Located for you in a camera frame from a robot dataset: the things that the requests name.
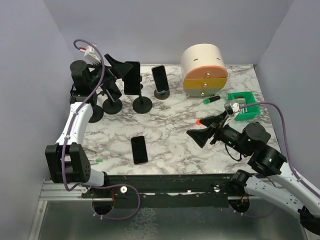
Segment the purple smartphone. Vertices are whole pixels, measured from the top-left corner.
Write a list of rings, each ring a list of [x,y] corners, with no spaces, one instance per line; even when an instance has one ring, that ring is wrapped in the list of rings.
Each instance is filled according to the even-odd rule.
[[[144,136],[136,136],[131,138],[131,148],[133,163],[135,165],[146,164],[148,162],[148,153]]]

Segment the tall black smartphone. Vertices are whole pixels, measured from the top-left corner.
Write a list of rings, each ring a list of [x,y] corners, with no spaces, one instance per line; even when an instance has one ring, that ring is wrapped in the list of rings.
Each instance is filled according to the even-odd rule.
[[[125,95],[139,95],[140,94],[140,76],[141,64],[139,61],[125,61],[126,64],[132,65],[129,72],[122,78],[124,82]]]

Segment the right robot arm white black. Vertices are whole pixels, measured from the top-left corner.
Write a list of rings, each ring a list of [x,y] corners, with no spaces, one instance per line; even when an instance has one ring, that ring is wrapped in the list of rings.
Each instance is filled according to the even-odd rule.
[[[207,142],[217,141],[233,148],[243,157],[249,157],[248,165],[263,177],[277,182],[284,189],[262,183],[255,175],[237,170],[229,189],[240,196],[244,192],[260,197],[298,218],[300,224],[312,232],[320,233],[320,190],[313,186],[290,165],[278,150],[268,145],[271,135],[258,122],[249,123],[242,132],[229,126],[227,112],[201,119],[204,129],[190,129],[186,133],[200,148]]]

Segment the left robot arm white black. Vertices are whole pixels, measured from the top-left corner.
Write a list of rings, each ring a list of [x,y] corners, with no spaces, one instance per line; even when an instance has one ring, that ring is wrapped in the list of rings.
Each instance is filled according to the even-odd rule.
[[[92,169],[90,161],[82,147],[88,123],[96,123],[104,115],[97,105],[97,88],[111,95],[116,101],[122,95],[116,80],[123,78],[133,65],[120,62],[105,54],[109,65],[101,62],[88,64],[76,60],[69,66],[73,87],[70,91],[70,111],[65,127],[53,145],[47,145],[45,157],[51,180],[56,184],[84,184],[93,187],[97,196],[106,197],[111,186],[106,182],[107,174]]]

